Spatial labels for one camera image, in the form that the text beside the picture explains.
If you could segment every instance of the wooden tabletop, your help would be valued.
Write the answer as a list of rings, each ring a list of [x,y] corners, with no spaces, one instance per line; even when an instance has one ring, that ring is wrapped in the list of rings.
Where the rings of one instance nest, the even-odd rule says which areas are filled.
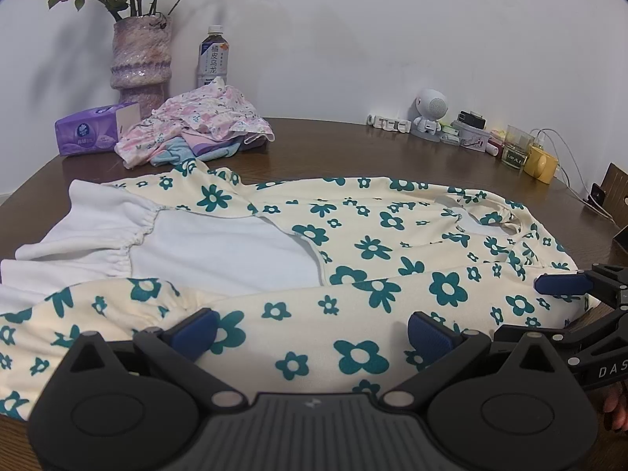
[[[554,180],[542,184],[502,165],[487,153],[428,142],[408,134],[364,125],[269,119],[276,141],[260,149],[212,161],[227,166],[244,183],[314,177],[397,177],[488,190],[525,204],[581,268],[592,262],[628,265],[612,243],[616,227]],[[0,259],[13,258],[26,243],[39,242],[70,210],[74,179],[96,183],[169,171],[142,166],[126,170],[114,153],[56,157],[0,206]],[[608,311],[595,309],[600,316]],[[0,470],[39,470],[26,441],[25,424],[0,416]],[[628,470],[628,436],[601,435],[586,470]]]

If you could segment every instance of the pile of clothes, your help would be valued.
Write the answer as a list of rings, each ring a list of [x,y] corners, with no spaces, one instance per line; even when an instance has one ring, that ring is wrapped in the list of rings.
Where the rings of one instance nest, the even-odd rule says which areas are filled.
[[[274,141],[262,119],[242,92],[222,78],[164,102],[115,145],[124,166],[148,161],[153,166],[179,164],[197,158],[210,161],[238,150]]]

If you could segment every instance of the bottle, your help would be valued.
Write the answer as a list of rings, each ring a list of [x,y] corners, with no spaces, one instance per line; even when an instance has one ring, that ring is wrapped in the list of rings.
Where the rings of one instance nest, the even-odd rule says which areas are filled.
[[[222,26],[210,26],[209,35],[199,48],[198,88],[210,84],[217,77],[221,77],[227,83],[228,55],[229,44],[222,37]]]

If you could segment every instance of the pink floral garment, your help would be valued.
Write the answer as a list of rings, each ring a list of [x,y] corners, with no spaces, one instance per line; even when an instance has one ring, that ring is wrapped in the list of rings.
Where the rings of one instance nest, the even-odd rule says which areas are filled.
[[[144,164],[163,149],[168,140],[186,133],[209,135],[217,142],[244,136],[250,143],[260,136],[274,141],[268,122],[262,119],[242,92],[225,85],[222,78],[177,95],[164,102],[121,138],[115,152],[126,168]]]

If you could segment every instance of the white robot figurine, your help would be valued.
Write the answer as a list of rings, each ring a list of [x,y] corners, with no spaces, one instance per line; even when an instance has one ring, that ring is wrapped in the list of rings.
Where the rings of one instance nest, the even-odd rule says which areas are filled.
[[[416,97],[416,109],[421,116],[414,119],[410,132],[416,135],[427,133],[434,136],[440,131],[438,119],[442,119],[447,113],[447,99],[437,90],[424,88]]]

